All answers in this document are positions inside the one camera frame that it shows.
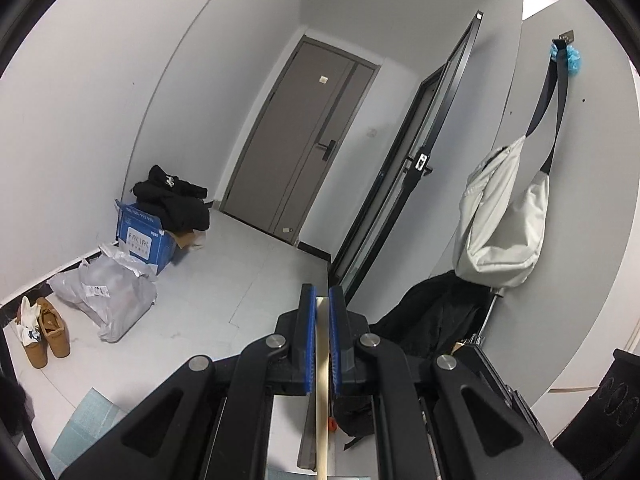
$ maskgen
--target box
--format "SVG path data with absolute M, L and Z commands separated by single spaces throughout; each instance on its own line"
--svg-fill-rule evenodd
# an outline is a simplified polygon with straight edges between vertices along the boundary
M 149 264 L 156 274 L 166 267 L 174 256 L 176 241 L 169 231 L 162 229 L 157 216 L 116 200 L 118 215 L 118 246 Z

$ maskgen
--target white shoulder bag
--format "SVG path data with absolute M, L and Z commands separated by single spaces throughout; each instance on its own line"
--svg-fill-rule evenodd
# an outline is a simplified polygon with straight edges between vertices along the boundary
M 544 88 L 527 133 L 513 144 L 493 150 L 469 176 L 460 200 L 453 265 L 468 282 L 517 286 L 533 270 L 545 237 L 549 171 L 558 140 L 568 86 L 566 43 L 554 40 Z M 526 190 L 511 201 L 525 140 L 540 124 L 558 86 L 556 138 L 545 163 Z

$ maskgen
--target black door handle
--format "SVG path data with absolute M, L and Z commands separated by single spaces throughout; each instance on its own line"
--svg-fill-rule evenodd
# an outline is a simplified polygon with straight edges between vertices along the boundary
M 324 149 L 324 155 L 322 156 L 322 160 L 327 161 L 329 160 L 329 157 L 331 156 L 331 153 L 335 148 L 335 140 L 333 139 L 330 140 L 328 144 L 321 144 L 320 142 L 318 142 L 316 146 L 318 148 Z

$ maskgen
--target brown shoe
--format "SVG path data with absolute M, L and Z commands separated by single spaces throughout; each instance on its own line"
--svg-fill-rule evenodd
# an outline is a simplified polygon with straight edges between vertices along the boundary
M 16 316 L 15 323 L 20 324 L 20 309 L 18 309 L 18 315 Z M 24 352 L 27 354 L 31 366 L 34 368 L 44 368 L 47 365 L 47 345 L 44 339 L 39 343 L 31 343 L 30 345 L 23 345 L 22 347 L 24 348 Z
M 65 322 L 62 321 L 58 311 L 45 298 L 38 298 L 36 303 L 40 305 L 40 315 L 38 316 L 40 332 L 49 343 L 53 355 L 57 358 L 68 356 L 71 352 L 71 347 L 69 346 Z

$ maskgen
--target bag strap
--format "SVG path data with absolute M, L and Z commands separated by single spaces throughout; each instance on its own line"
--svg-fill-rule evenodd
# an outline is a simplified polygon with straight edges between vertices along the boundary
M 554 137 L 554 143 L 551 147 L 548 157 L 545 163 L 540 167 L 540 171 L 549 174 L 551 170 L 551 162 L 554 158 L 554 151 L 556 149 L 556 142 L 558 142 L 558 133 L 560 132 L 560 124 L 562 123 L 562 117 L 564 116 L 564 107 L 566 106 L 566 96 L 569 85 L 569 67 L 566 54 L 566 42 L 564 40 L 554 40 L 555 46 L 558 48 L 556 54 L 556 60 L 549 59 L 549 66 L 546 70 L 545 84 L 540 92 L 538 104 L 536 110 L 533 112 L 533 117 L 527 129 L 526 137 L 529 137 L 540 124 L 542 117 L 546 113 L 546 109 L 549 107 L 551 98 L 553 97 L 556 85 L 558 86 L 558 116 L 556 117 L 556 135 Z

